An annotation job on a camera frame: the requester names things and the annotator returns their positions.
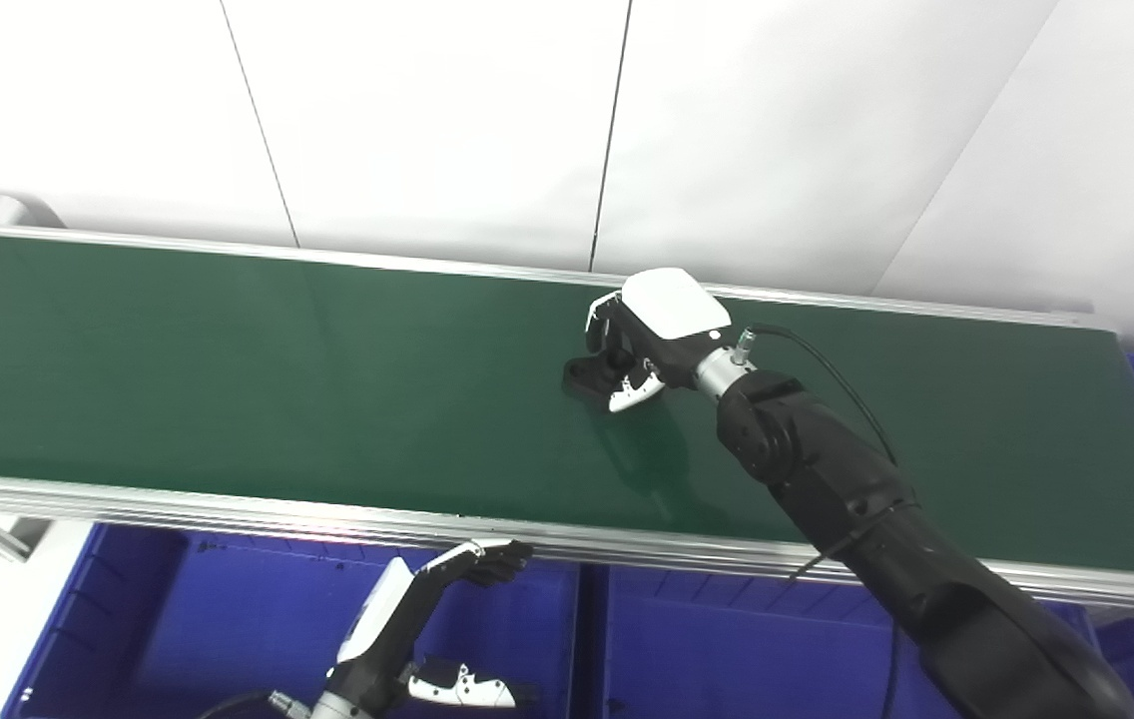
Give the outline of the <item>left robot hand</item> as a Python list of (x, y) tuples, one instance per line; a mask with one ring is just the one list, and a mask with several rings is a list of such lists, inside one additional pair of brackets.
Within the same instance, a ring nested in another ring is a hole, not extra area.
[(534, 704), (532, 684), (438, 655), (413, 659), (447, 587), (457, 581), (481, 587), (511, 582), (531, 556), (532, 545), (515, 538), (471, 538), (417, 569), (401, 558), (389, 560), (340, 643), (312, 718), (384, 718), (408, 700), (500, 710)]

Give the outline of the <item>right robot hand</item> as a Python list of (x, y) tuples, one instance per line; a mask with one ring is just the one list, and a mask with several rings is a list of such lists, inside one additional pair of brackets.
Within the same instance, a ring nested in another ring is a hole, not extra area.
[(631, 409), (663, 388), (700, 388), (701, 367), (730, 345), (731, 318), (686, 270), (631, 274), (590, 305), (587, 354), (566, 371), (573, 388), (609, 413)]

